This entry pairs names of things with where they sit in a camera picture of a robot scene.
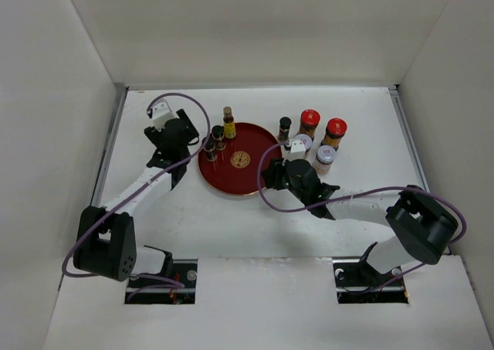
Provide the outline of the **yellow label sesame oil bottle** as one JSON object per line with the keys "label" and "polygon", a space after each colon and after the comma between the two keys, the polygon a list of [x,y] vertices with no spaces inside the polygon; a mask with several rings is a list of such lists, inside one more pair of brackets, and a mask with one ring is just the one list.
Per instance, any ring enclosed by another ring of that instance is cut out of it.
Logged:
{"label": "yellow label sesame oil bottle", "polygon": [[223,108],[224,133],[227,139],[233,139],[236,136],[235,120],[232,115],[232,109],[227,106]]}

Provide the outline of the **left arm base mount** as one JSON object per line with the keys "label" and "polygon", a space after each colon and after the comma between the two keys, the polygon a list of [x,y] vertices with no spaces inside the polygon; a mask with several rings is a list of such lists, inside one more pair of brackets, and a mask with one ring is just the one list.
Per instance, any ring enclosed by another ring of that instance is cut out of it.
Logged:
{"label": "left arm base mount", "polygon": [[131,276],[127,282],[124,303],[194,304],[197,282],[197,260],[170,260],[159,274]]}

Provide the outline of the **red lid orange jar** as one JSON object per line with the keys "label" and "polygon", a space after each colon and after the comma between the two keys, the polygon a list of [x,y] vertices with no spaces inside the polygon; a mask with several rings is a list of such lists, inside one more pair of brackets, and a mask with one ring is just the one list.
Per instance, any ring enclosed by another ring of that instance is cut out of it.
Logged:
{"label": "red lid orange jar", "polygon": [[325,135],[321,141],[322,145],[328,145],[335,151],[339,149],[341,139],[347,132],[347,123],[338,117],[332,118],[327,122]]}

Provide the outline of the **white lid paste jar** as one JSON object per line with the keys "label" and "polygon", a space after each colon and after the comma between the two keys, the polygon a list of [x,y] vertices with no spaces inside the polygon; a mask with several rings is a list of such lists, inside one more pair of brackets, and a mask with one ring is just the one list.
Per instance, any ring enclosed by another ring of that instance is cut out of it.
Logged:
{"label": "white lid paste jar", "polygon": [[329,145],[321,145],[313,161],[313,167],[319,175],[325,175],[331,169],[336,158],[336,150]]}

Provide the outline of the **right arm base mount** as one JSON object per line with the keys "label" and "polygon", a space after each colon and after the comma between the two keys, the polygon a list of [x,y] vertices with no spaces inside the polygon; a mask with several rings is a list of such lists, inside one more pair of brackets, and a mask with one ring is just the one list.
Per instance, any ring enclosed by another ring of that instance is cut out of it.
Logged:
{"label": "right arm base mount", "polygon": [[333,276],[339,304],[407,304],[402,273],[395,267],[385,274],[358,259],[333,260]]}

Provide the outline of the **black cap spice bottle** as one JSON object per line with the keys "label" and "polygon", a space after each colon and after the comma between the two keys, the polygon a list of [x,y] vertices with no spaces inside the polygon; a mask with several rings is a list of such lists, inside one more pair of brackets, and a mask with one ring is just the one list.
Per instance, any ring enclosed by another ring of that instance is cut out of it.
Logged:
{"label": "black cap spice bottle", "polygon": [[223,126],[215,125],[211,130],[211,137],[215,143],[215,149],[217,151],[224,151],[226,147],[226,143],[225,143],[225,131]]}

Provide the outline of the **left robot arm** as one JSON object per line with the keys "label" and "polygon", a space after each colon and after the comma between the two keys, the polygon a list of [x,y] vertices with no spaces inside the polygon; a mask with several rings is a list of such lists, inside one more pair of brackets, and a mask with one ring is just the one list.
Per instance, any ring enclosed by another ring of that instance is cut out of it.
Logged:
{"label": "left robot arm", "polygon": [[124,281],[146,273],[156,287],[172,281],[166,253],[137,245],[135,219],[182,180],[191,160],[189,144],[199,133],[182,109],[156,108],[151,120],[144,135],[155,150],[140,176],[106,205],[88,206],[81,214],[72,259],[85,275]]}

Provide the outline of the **black cap pepper bottle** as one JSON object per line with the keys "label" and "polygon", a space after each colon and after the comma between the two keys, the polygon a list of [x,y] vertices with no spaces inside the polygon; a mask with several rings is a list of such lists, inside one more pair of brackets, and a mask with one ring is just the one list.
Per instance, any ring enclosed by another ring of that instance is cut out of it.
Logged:
{"label": "black cap pepper bottle", "polygon": [[218,155],[216,151],[216,141],[212,135],[210,135],[208,139],[205,141],[205,146],[203,148],[203,151],[208,161],[214,162],[217,160]]}

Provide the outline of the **red lid sauce jar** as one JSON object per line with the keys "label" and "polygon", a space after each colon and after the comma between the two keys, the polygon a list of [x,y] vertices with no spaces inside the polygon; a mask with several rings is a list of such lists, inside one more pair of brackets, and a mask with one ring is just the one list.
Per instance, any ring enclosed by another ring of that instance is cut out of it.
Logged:
{"label": "red lid sauce jar", "polygon": [[298,134],[305,134],[312,140],[315,138],[315,132],[320,123],[320,114],[314,109],[304,110],[299,119]]}

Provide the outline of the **white lid sauce jar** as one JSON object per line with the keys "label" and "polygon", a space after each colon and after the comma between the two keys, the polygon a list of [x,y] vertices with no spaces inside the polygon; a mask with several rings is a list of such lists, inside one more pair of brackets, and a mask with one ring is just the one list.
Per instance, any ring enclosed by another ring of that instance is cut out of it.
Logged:
{"label": "white lid sauce jar", "polygon": [[303,158],[306,159],[313,145],[312,138],[308,134],[298,134],[295,136],[295,139],[303,143],[303,146],[305,148]]}

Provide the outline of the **black label spice bottle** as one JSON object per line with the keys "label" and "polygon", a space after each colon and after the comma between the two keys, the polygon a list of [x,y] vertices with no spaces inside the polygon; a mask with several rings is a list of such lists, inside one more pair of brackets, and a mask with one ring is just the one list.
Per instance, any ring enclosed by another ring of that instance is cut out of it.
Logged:
{"label": "black label spice bottle", "polygon": [[289,131],[292,121],[289,117],[279,119],[279,132],[277,135],[278,142],[287,142],[289,140]]}

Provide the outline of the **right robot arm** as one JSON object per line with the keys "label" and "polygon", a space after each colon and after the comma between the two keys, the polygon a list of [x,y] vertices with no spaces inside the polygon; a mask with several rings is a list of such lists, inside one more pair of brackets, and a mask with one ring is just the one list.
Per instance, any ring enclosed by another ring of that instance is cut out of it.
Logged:
{"label": "right robot arm", "polygon": [[435,265],[453,240],[458,220],[452,208],[419,187],[347,192],[320,180],[303,159],[275,158],[259,173],[266,188],[287,190],[318,219],[356,220],[386,226],[394,235],[373,242],[360,258],[358,276],[377,284],[395,267],[418,261]]}

